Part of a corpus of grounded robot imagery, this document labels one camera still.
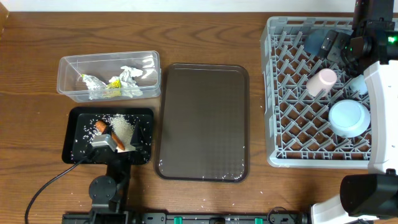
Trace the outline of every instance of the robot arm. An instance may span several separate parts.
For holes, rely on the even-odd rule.
[[[337,195],[326,202],[315,204],[311,208],[311,218],[313,224],[338,224],[351,223],[357,220],[377,220],[379,215],[385,215],[385,210],[389,215],[397,213],[397,201],[392,200],[396,195],[397,184],[390,183],[390,181],[397,180],[393,170],[398,171],[398,61],[390,60],[388,65],[380,65],[376,62],[364,71],[364,78],[368,87],[370,102],[371,102],[371,125],[372,125],[372,154],[368,165],[370,174],[381,175],[357,175],[365,182],[366,178],[370,177],[385,177],[384,174],[390,170],[392,174],[388,175],[385,180],[379,180],[370,183],[368,186],[358,185],[349,186],[349,179],[342,183],[341,194]],[[357,190],[363,190],[369,186],[386,185],[391,188],[389,190],[380,190],[376,193],[373,191],[368,197],[361,197],[361,194],[356,194]],[[343,207],[343,197],[345,207],[349,212],[366,213],[374,212],[372,215],[360,215],[357,217],[350,216]]]
[[[398,172],[398,61],[374,63],[364,71],[371,102],[372,154],[370,174]]]

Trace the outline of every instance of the pink cup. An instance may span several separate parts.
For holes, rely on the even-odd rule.
[[[317,96],[322,90],[326,92],[323,96],[326,96],[336,81],[336,73],[332,69],[324,68],[309,79],[306,87],[312,96]]]

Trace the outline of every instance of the white cup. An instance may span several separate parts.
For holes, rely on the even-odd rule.
[[[323,96],[326,96],[326,94],[331,90],[336,81],[336,73],[332,69],[324,68],[309,79],[306,87],[308,93],[312,96],[317,96],[318,93],[322,90],[326,92]]]
[[[368,88],[366,87],[365,79],[363,75],[358,75],[348,85],[349,90],[352,92],[359,91],[360,95],[367,94]]]
[[[331,130],[344,138],[364,133],[371,123],[369,110],[354,100],[341,100],[329,111]]]

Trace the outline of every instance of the black cable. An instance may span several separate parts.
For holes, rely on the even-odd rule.
[[[283,210],[285,210],[285,212],[288,212],[288,215],[292,218],[292,220],[294,221],[294,223],[297,222],[296,219],[293,218],[293,216],[292,216],[291,214],[289,214],[289,211],[288,211],[286,208],[281,207],[281,206],[276,206],[276,207],[272,208],[272,209],[269,211],[269,213],[267,214],[267,221],[268,221],[269,223],[274,224],[274,222],[271,221],[271,220],[269,219],[269,217],[270,217],[272,211],[278,212],[276,209],[283,209]]]
[[[25,224],[29,224],[28,221],[28,217],[29,217],[29,210],[32,207],[33,203],[35,202],[36,198],[39,196],[40,193],[42,193],[42,191],[49,186],[51,183],[53,183],[54,181],[58,180],[59,178],[61,178],[63,175],[67,174],[69,171],[73,170],[74,168],[76,168],[76,166],[80,165],[82,162],[84,162],[87,158],[84,158],[82,160],[80,160],[79,162],[77,162],[76,164],[74,164],[73,166],[71,166],[71,168],[63,171],[61,174],[59,174],[58,176],[54,177],[53,179],[51,179],[50,181],[48,181],[45,185],[43,185],[42,188],[40,188],[37,193],[32,197],[32,200],[30,200],[29,205],[26,208],[25,211]]]

